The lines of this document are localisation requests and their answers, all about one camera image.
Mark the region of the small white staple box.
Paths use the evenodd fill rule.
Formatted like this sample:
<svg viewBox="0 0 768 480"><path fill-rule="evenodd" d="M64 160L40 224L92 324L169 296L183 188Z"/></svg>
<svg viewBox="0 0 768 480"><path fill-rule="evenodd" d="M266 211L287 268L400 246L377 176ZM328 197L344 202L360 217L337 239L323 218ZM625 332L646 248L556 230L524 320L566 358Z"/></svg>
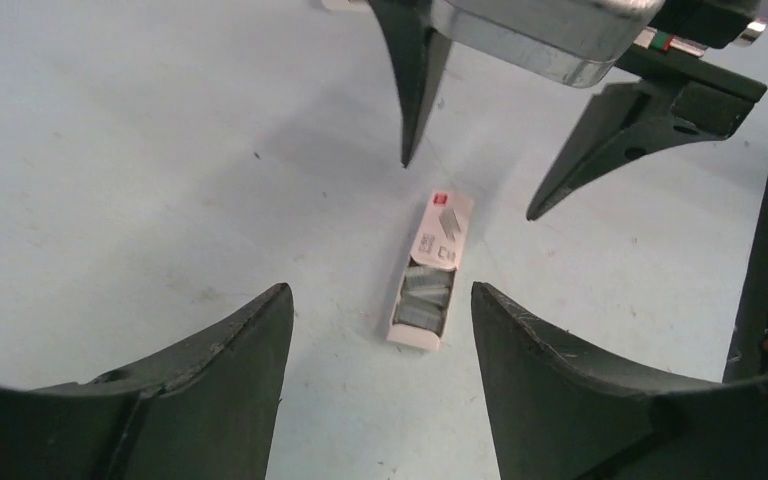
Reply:
<svg viewBox="0 0 768 480"><path fill-rule="evenodd" d="M474 201L455 192L434 191L425 207L410 250L419 265L444 271L460 267Z"/></svg>

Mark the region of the white staple tray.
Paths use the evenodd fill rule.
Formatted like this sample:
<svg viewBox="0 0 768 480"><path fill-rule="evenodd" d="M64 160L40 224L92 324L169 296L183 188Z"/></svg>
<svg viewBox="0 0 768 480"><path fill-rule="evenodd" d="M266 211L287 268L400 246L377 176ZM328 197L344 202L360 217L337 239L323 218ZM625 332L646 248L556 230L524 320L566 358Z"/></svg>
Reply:
<svg viewBox="0 0 768 480"><path fill-rule="evenodd" d="M442 269L410 258L398 283L386 340L436 352L442 345L457 269Z"/></svg>

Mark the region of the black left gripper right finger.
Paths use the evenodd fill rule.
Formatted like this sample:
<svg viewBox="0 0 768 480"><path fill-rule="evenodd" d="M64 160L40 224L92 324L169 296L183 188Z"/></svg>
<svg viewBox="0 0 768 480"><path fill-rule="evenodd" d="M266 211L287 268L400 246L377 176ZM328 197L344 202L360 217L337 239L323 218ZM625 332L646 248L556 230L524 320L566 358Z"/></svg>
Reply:
<svg viewBox="0 0 768 480"><path fill-rule="evenodd" d="M618 356L477 282L471 317L504 479L768 479L768 374L709 382Z"/></svg>

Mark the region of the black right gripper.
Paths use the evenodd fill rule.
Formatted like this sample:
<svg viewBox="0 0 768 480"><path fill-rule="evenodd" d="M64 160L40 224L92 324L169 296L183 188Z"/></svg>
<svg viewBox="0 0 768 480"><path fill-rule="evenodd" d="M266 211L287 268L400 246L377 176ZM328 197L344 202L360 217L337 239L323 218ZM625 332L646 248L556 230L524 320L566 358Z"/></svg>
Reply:
<svg viewBox="0 0 768 480"><path fill-rule="evenodd" d="M591 98L528 206L534 221L575 190L647 155L721 141L767 91L757 80L702 59L706 49L753 43L766 23L759 1L666 1L615 67L643 80Z"/></svg>

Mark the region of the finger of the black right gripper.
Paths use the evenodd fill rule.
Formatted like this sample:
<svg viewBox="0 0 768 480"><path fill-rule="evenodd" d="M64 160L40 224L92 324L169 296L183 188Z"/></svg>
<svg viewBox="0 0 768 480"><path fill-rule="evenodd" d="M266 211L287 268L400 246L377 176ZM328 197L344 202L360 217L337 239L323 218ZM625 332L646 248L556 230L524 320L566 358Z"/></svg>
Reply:
<svg viewBox="0 0 768 480"><path fill-rule="evenodd" d="M408 167L435 107L452 41L432 25L430 1L368 2L387 45L402 115L401 164Z"/></svg>

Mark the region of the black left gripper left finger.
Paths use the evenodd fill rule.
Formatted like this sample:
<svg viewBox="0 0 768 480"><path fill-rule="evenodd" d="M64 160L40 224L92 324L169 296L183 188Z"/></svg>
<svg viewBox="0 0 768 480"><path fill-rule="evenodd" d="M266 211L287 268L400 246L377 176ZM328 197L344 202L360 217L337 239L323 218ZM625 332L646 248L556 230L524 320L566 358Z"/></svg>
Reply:
<svg viewBox="0 0 768 480"><path fill-rule="evenodd" d="M294 322L279 283L85 384L0 387L0 479L262 479Z"/></svg>

